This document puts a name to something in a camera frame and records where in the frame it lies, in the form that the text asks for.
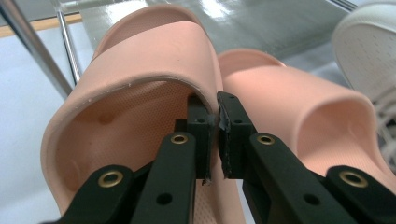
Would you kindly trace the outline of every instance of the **wooden edge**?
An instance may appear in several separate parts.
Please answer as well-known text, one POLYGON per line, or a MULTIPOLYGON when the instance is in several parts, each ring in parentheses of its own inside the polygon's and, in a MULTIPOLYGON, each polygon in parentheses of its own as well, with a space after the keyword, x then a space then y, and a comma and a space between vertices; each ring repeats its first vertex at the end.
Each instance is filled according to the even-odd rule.
MULTIPOLYGON (((80 14, 73 14, 64 17, 67 24, 73 24, 77 22, 81 22, 82 18, 80 14)), ((50 18, 40 21, 32 21, 30 22, 33 28, 36 31, 46 30, 49 28, 54 28, 59 26, 58 18, 50 18)), ((15 35, 12 29, 9 26, 0 26, 0 38, 15 35)))

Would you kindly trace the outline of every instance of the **metal grommet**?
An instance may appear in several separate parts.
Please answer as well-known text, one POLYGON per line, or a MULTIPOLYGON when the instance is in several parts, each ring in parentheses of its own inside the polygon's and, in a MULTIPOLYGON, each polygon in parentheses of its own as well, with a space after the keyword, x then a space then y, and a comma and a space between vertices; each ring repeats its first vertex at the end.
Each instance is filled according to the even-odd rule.
POLYGON ((102 174, 98 180, 98 185, 102 188, 111 188, 118 185, 123 179, 123 174, 120 171, 108 171, 102 174), (107 177, 114 175, 116 178, 106 180, 107 177))
POLYGON ((275 142, 275 139, 271 136, 263 134, 257 137, 257 141, 259 141, 261 144, 271 146, 275 142))
POLYGON ((183 134, 177 134, 172 136, 171 142, 174 144, 184 144, 189 140, 189 138, 186 135, 183 134))
POLYGON ((348 185, 356 187, 356 188, 367 188, 369 186, 369 183, 367 180, 354 172, 351 171, 343 171, 340 173, 340 178, 346 182, 348 185))

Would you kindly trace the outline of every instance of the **pink slide sandal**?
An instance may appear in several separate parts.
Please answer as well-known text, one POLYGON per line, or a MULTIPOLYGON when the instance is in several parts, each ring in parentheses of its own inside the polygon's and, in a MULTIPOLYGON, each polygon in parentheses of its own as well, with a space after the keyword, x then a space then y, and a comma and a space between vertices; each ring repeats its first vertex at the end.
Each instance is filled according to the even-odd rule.
POLYGON ((365 96, 254 49, 226 51, 219 66, 224 90, 239 98, 257 131, 278 136, 308 169, 326 175, 332 166, 356 167, 396 193, 365 96))
MULTIPOLYGON (((147 7, 119 21, 44 134, 43 173, 61 213, 95 170, 136 171, 154 160, 175 120, 186 118, 190 94, 217 116, 220 79, 213 46, 186 9, 147 7)), ((244 223, 236 182, 223 179, 218 157, 212 185, 197 181, 194 223, 244 223)))

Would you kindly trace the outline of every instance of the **white sneaker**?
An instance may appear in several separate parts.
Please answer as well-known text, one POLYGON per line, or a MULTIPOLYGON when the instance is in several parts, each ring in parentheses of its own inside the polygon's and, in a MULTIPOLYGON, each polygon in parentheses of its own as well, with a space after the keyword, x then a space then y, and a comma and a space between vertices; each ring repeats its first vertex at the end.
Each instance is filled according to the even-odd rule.
POLYGON ((363 5, 335 28, 335 59, 350 86, 373 102, 381 153, 396 174, 396 1, 363 5))

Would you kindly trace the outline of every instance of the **metal rod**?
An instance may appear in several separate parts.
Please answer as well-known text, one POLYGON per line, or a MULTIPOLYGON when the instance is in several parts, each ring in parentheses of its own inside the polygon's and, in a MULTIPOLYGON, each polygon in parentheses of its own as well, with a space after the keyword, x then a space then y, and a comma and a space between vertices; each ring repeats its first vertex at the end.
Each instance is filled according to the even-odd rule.
POLYGON ((13 0, 0 0, 0 14, 8 22, 23 45, 29 50, 55 89, 64 99, 67 98, 72 91, 72 87, 15 2, 13 0))
POLYGON ((73 79, 75 84, 79 82, 80 72, 78 68, 78 62, 76 59, 76 51, 74 49, 72 39, 70 38, 70 32, 64 19, 64 14, 61 10, 57 10, 56 16, 58 17, 59 23, 61 24, 62 37, 64 38, 64 47, 66 48, 67 58, 72 69, 73 79))

